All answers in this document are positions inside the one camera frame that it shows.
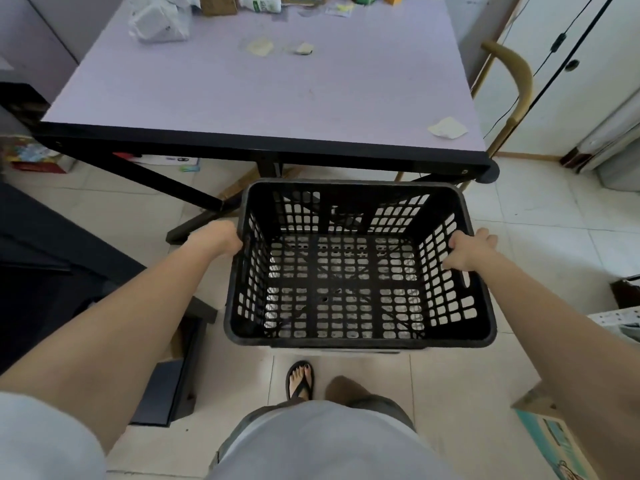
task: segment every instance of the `plastic bag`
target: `plastic bag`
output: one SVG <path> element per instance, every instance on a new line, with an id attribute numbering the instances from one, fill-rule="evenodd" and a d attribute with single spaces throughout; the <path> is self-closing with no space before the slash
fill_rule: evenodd
<path id="1" fill-rule="evenodd" d="M 187 40 L 191 33 L 191 5 L 167 0 L 129 0 L 129 33 L 140 42 Z"/>

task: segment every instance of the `forearm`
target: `forearm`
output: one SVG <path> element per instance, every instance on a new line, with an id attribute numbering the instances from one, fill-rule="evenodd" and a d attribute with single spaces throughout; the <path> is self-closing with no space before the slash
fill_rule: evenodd
<path id="1" fill-rule="evenodd" d="M 218 253 L 187 242 L 44 339 L 0 377 L 0 390 L 71 414 L 110 450 Z"/>
<path id="2" fill-rule="evenodd" d="M 640 451 L 640 353 L 579 314 L 499 253 L 477 270 L 568 424 L 607 478 Z"/>

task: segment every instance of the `flip-flop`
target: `flip-flop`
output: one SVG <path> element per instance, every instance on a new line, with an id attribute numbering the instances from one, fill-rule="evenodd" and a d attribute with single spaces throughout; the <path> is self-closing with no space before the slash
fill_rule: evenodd
<path id="1" fill-rule="evenodd" d="M 311 369 L 311 385 L 309 385 L 309 383 L 307 382 L 307 375 L 303 374 L 300 384 L 298 384 L 298 387 L 296 387 L 296 390 L 293 391 L 293 394 L 291 394 L 289 391 L 289 379 L 291 377 L 291 374 L 297 368 L 304 367 L 305 365 L 308 365 L 309 369 Z M 309 399 L 313 399 L 315 383 L 316 383 L 316 378 L 314 377 L 314 368 L 311 366 L 311 364 L 308 363 L 308 361 L 306 360 L 297 361 L 295 364 L 291 366 L 291 368 L 287 372 L 287 379 L 285 380 L 285 387 L 287 389 L 287 399 L 291 399 L 292 397 L 299 397 L 303 389 L 307 389 L 307 392 L 309 393 Z"/>

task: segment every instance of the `basket rim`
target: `basket rim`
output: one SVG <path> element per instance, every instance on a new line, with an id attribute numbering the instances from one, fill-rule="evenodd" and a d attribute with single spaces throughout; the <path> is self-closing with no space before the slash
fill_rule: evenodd
<path id="1" fill-rule="evenodd" d="M 462 211 L 467 227 L 473 230 L 471 218 L 468 213 L 467 202 L 462 191 L 455 185 L 445 182 L 390 182 L 388 180 L 329 180 L 329 179 L 310 179 L 310 178 L 259 178 L 246 186 L 243 192 L 242 204 L 238 215 L 237 234 L 240 240 L 244 236 L 244 229 L 247 224 L 246 211 L 247 201 L 251 189 L 259 184 L 324 184 L 324 185 L 371 185 L 371 186 L 397 186 L 397 187 L 422 187 L 422 188 L 448 188 L 455 191 L 462 203 Z M 238 252 L 231 263 L 231 273 L 229 276 L 229 287 L 227 292 L 227 302 L 225 306 L 225 316 L 223 320 L 223 328 L 225 335 L 235 344 L 241 346 L 270 346 L 272 348 L 288 348 L 288 349 L 388 349 L 388 350 L 420 350 L 430 347 L 463 347 L 463 348 L 482 348 L 493 343 L 497 336 L 497 325 L 495 321 L 495 313 L 489 289 L 485 282 L 478 276 L 480 288 L 486 304 L 487 315 L 489 319 L 489 334 L 483 339 L 462 340 L 462 339 L 318 339 L 318 338 L 249 338 L 245 339 L 236 335 L 231 329 L 231 316 L 233 313 L 233 302 L 236 295 L 236 281 L 238 264 L 241 259 L 241 253 Z"/>

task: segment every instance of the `black table frame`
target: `black table frame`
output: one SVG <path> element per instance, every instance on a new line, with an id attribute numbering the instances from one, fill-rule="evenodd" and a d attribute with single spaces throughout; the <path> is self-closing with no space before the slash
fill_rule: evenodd
<path id="1" fill-rule="evenodd" d="M 183 243 L 191 232 L 238 209 L 242 192 L 222 201 L 114 152 L 255 161 L 261 177 L 282 176 L 284 164 L 427 173 L 418 180 L 454 185 L 469 180 L 487 184 L 499 174 L 481 151 L 70 123 L 39 123 L 33 134 L 52 150 L 207 209 L 169 231 L 170 244 Z"/>

